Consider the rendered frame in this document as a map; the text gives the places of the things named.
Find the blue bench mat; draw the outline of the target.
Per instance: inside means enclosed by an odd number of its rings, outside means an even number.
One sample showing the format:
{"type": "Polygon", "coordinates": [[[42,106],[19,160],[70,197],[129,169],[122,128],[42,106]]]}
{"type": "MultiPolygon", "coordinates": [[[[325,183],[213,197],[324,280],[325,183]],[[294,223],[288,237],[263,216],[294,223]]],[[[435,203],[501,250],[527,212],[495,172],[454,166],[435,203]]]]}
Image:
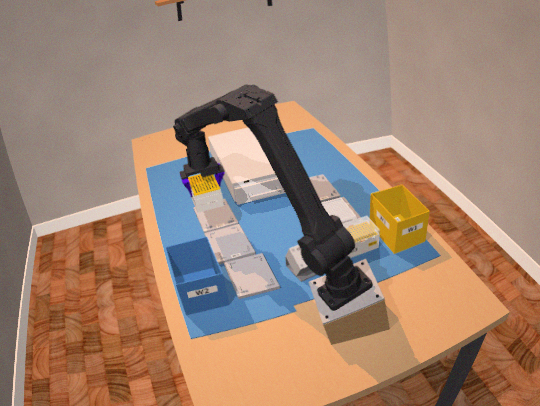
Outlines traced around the blue bench mat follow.
{"type": "MultiPolygon", "coordinates": [[[[286,133],[309,177],[324,174],[360,217],[370,218],[370,193],[380,191],[342,153],[314,128],[286,133]]],[[[159,234],[177,299],[190,338],[212,335],[296,312],[294,305],[313,300],[309,281],[300,281],[287,267],[285,256],[304,235],[286,193],[243,203],[234,202],[224,180],[226,199],[256,254],[263,253],[280,289],[238,299],[225,265],[220,264],[228,306],[186,315],[173,277],[166,246],[205,237],[180,171],[187,157],[146,168],[159,234]]],[[[441,256],[427,241],[393,253],[379,237],[379,248],[350,258],[366,259],[377,282],[441,256]]]]}

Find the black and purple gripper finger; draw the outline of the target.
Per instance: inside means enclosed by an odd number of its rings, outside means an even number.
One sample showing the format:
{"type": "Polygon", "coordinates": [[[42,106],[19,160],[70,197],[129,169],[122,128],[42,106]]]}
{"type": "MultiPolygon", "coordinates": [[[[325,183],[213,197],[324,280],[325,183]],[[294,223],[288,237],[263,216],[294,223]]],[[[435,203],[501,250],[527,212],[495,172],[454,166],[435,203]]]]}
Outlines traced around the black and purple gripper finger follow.
{"type": "Polygon", "coordinates": [[[218,182],[219,186],[220,186],[220,184],[221,184],[221,181],[222,181],[223,176],[224,176],[224,172],[215,174],[215,179],[216,179],[216,181],[218,182]]]}
{"type": "Polygon", "coordinates": [[[187,190],[189,191],[191,197],[192,197],[192,191],[191,191],[191,187],[190,187],[190,182],[189,182],[189,179],[183,179],[182,180],[184,186],[187,188],[187,190]]]}

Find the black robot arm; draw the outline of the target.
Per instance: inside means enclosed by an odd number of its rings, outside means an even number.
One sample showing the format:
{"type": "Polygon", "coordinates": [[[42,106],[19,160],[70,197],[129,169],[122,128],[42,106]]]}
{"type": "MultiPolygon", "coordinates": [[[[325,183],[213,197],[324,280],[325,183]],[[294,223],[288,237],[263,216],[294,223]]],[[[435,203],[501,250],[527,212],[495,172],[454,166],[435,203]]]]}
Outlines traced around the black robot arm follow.
{"type": "Polygon", "coordinates": [[[187,146],[191,168],[189,152],[201,154],[207,148],[210,162],[205,132],[201,129],[223,121],[243,121],[259,142],[298,216],[304,236],[297,243],[304,262],[315,274],[326,274],[325,284],[317,289],[318,295],[335,311],[372,288],[372,280],[348,256],[355,241],[341,219],[329,215],[322,205],[283,129],[275,95],[257,87],[243,85],[183,114],[175,120],[175,138],[187,146]]]}

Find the dark blue open-top bin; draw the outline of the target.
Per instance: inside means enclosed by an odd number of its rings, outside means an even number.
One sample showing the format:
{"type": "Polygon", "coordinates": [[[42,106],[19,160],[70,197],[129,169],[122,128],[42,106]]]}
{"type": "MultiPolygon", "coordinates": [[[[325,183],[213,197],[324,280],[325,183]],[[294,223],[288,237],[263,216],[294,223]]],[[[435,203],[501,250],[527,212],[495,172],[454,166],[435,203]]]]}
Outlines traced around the dark blue open-top bin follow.
{"type": "Polygon", "coordinates": [[[223,273],[207,237],[165,248],[186,315],[230,305],[223,273]]]}

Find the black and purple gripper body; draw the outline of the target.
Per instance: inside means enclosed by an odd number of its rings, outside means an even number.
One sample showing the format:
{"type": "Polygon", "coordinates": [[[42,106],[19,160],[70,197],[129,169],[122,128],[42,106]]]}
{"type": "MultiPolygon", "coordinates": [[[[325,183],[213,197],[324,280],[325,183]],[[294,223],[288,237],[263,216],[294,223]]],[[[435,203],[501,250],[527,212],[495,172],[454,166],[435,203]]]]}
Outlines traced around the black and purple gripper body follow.
{"type": "Polygon", "coordinates": [[[198,173],[201,173],[201,177],[206,177],[224,172],[222,165],[218,164],[214,157],[210,158],[211,161],[209,163],[207,148],[202,151],[201,154],[193,154],[189,152],[189,156],[191,168],[189,167],[189,164],[183,165],[185,171],[180,171],[180,176],[182,180],[187,179],[190,175],[198,173]]]}

